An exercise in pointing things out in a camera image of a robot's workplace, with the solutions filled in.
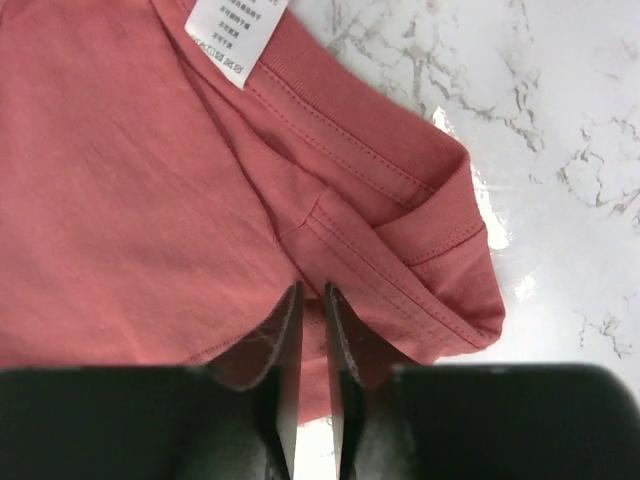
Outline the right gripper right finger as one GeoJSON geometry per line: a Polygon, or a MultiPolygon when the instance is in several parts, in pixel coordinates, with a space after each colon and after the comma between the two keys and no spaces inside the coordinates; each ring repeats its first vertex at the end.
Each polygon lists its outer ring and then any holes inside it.
{"type": "Polygon", "coordinates": [[[367,325],[333,283],[325,286],[327,359],[338,479],[362,479],[359,460],[371,395],[400,352],[367,325]]]}

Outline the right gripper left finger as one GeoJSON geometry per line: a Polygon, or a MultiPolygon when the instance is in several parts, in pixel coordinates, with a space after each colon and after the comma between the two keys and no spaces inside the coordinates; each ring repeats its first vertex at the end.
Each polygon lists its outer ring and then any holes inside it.
{"type": "Polygon", "coordinates": [[[299,411],[304,287],[207,364],[216,393],[216,469],[224,479],[291,479],[299,411]]]}

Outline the pink t-shirt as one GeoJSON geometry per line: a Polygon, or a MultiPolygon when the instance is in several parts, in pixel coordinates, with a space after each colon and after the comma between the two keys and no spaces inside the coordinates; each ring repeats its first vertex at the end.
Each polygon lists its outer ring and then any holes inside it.
{"type": "Polygon", "coordinates": [[[505,318],[470,158],[285,13],[245,88],[190,1],[1,5],[1,363],[205,363],[305,284],[299,418],[336,284],[411,359],[505,318]]]}

